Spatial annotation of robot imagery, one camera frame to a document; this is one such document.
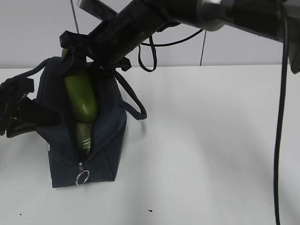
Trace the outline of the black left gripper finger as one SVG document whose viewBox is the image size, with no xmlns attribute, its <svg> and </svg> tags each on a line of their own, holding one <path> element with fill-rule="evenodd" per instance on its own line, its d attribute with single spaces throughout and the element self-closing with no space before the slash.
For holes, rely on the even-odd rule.
<svg viewBox="0 0 300 225">
<path fill-rule="evenodd" d="M 35 131 L 36 128 L 60 125 L 60 116 L 26 97 L 16 109 L 15 131 Z"/>
</svg>

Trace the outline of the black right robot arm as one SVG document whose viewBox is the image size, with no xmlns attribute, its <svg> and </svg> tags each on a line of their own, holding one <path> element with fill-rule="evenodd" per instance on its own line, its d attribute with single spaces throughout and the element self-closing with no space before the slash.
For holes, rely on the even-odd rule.
<svg viewBox="0 0 300 225">
<path fill-rule="evenodd" d="M 60 45 L 68 49 L 60 75 L 84 69 L 86 57 L 101 69 L 130 68 L 126 59 L 156 32 L 185 24 L 207 31 L 231 26 L 278 42 L 289 42 L 288 59 L 300 71 L 300 3 L 297 0 L 133 0 L 116 12 L 99 0 L 81 0 L 79 8 L 101 20 L 89 34 L 65 31 Z"/>
</svg>

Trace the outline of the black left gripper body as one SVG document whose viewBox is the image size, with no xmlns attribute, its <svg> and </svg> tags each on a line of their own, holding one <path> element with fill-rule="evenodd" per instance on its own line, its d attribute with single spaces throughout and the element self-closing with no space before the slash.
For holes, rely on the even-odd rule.
<svg viewBox="0 0 300 225">
<path fill-rule="evenodd" d="M 8 78 L 0 85 L 0 135 L 3 136 L 9 126 L 18 120 L 18 105 L 34 92 L 34 81 L 27 77 Z"/>
</svg>

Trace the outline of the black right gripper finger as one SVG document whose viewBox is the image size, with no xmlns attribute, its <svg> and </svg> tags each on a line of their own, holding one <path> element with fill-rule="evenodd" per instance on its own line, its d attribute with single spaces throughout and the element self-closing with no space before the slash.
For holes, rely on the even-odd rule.
<svg viewBox="0 0 300 225">
<path fill-rule="evenodd" d="M 87 65 L 92 87 L 98 101 L 113 101 L 115 94 L 115 79 L 111 71 L 102 70 L 95 62 Z"/>
<path fill-rule="evenodd" d="M 68 77 L 74 73 L 74 55 L 75 48 L 63 48 L 61 54 L 60 77 Z"/>
</svg>

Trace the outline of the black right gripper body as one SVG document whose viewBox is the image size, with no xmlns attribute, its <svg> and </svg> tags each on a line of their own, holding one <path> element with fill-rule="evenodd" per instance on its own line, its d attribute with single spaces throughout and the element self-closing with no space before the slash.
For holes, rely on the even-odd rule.
<svg viewBox="0 0 300 225">
<path fill-rule="evenodd" d="M 90 57 L 102 68 L 121 68 L 127 71 L 131 62 L 126 55 L 131 52 L 131 22 L 102 21 L 89 34 L 65 31 L 60 36 L 60 45 L 73 51 L 72 58 Z"/>
</svg>

